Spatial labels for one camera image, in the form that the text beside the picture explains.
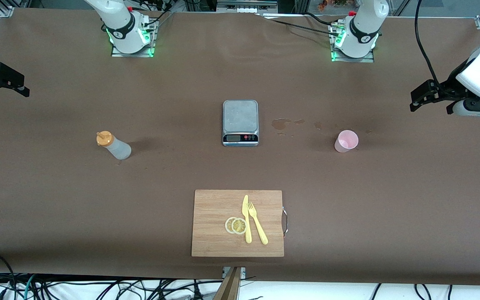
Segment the pink plastic cup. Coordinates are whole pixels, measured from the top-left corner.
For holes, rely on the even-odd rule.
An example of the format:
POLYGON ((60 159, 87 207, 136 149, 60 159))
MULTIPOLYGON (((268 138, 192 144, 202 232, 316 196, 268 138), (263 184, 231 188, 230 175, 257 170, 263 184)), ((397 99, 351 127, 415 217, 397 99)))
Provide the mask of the pink plastic cup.
POLYGON ((348 152, 359 144, 358 135, 352 130, 343 130, 335 140, 335 150, 339 153, 348 152))

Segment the sauce bottle with orange cap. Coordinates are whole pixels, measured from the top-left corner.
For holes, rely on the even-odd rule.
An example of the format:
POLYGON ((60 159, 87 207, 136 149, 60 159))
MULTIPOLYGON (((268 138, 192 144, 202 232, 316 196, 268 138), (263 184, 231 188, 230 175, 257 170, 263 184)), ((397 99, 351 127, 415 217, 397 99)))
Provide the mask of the sauce bottle with orange cap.
POLYGON ((125 160, 130 157, 132 148, 129 144, 117 139, 109 131, 100 131, 96 133, 96 143, 107 149, 116 159, 125 160))

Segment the brown table cover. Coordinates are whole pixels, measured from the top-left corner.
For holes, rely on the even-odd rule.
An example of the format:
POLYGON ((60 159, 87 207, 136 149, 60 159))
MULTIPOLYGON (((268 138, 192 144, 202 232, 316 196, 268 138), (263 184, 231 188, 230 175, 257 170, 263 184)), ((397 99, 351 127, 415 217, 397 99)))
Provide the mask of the brown table cover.
POLYGON ((0 61, 0 255, 16 272, 480 285, 480 117, 408 108, 429 78, 413 20, 374 63, 252 14, 164 17, 154 57, 111 57, 95 11, 21 8, 0 61), (256 100, 260 140, 222 144, 223 103, 256 100), (337 152, 343 130, 356 148, 337 152), (96 143, 109 131, 132 153, 96 143), (281 190, 278 258, 192 257, 198 189, 281 190))

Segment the silver digital kitchen scale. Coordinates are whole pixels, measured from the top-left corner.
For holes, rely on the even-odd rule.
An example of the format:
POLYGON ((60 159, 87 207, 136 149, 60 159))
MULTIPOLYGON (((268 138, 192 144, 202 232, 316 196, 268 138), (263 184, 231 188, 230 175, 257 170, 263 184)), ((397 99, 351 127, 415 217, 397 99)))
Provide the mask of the silver digital kitchen scale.
POLYGON ((226 147, 259 145, 259 109, 256 100, 226 100, 222 105, 222 144, 226 147))

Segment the grey power strip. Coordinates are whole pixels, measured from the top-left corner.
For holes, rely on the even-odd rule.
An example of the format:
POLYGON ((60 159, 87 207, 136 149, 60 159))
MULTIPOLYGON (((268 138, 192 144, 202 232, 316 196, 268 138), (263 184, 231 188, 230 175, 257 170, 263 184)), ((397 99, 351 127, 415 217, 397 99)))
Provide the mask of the grey power strip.
POLYGON ((277 14, 278 0, 217 0, 217 12, 277 14))

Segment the yellow plastic knife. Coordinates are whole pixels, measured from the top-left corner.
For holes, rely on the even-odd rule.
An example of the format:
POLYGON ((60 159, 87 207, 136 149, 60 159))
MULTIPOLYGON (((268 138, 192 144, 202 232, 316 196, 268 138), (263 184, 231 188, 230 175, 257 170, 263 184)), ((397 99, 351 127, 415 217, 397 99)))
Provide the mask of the yellow plastic knife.
POLYGON ((242 203, 242 214, 245 219, 245 233, 244 233, 245 241, 246 243, 250 244, 252 242, 252 234, 251 234, 249 214, 248 214, 248 195, 244 196, 244 200, 242 203))

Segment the yellow plastic fork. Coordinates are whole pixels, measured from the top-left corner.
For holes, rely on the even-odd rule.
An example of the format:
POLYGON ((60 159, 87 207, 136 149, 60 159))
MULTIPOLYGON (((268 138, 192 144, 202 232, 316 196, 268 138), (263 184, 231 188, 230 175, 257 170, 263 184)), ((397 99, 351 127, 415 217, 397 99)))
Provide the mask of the yellow plastic fork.
POLYGON ((260 237, 260 240, 261 240, 261 243, 263 245, 268 245, 269 241, 268 241, 268 238, 263 230, 263 227, 261 226, 261 223, 259 222, 259 219, 258 219, 258 216, 257 216, 257 211, 256 211, 256 208, 255 206, 253 205, 253 203, 251 202, 248 202, 248 213, 249 215, 253 218, 253 220, 255 221, 255 226, 257 228, 257 232, 259 234, 259 237, 260 237))

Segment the wooden cutting board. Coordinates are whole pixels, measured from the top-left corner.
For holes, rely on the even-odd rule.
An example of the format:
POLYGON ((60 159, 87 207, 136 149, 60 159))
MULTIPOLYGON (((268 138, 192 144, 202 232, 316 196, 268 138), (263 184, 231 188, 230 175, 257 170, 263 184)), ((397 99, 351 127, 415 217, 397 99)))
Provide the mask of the wooden cutting board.
POLYGON ((194 195, 192 256, 195 258, 282 258, 284 256, 283 194, 280 190, 196 190, 194 195), (268 237, 261 243, 255 221, 249 216, 252 242, 244 234, 225 230, 229 217, 244 219, 242 202, 248 195, 268 237))

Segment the wooden beam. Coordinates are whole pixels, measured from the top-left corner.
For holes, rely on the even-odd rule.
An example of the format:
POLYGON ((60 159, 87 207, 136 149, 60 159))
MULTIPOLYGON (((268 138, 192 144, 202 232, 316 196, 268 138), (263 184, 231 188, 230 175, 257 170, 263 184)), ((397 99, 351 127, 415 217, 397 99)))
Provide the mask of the wooden beam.
POLYGON ((227 277, 223 279, 212 300, 238 300, 241 271, 239 267, 233 267, 227 277))

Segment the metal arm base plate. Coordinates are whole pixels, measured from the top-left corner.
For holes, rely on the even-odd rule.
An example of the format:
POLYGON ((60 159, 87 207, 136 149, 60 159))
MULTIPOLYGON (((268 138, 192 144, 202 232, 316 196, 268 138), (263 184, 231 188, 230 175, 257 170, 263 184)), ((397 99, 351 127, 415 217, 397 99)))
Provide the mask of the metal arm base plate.
POLYGON ((348 63, 373 63, 375 62, 374 53, 372 50, 364 57, 349 57, 345 55, 340 49, 331 50, 331 60, 333 62, 348 62, 348 63))
POLYGON ((122 53, 115 46, 112 45, 112 57, 128 57, 128 58, 152 58, 155 55, 155 46, 156 42, 151 42, 148 45, 145 45, 141 50, 135 53, 122 53))

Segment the small metal bracket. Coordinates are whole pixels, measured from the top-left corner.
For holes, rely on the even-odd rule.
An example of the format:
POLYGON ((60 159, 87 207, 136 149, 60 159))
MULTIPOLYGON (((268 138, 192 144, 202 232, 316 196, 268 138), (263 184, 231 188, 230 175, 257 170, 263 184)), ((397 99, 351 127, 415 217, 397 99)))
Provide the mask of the small metal bracket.
MULTIPOLYGON (((228 273, 232 270, 233 268, 232 267, 223 267, 222 268, 222 278, 225 279, 225 277, 227 277, 228 273)), ((240 271, 241 271, 241 275, 240 275, 240 279, 241 280, 245 280, 246 278, 246 269, 245 267, 239 267, 240 271)))

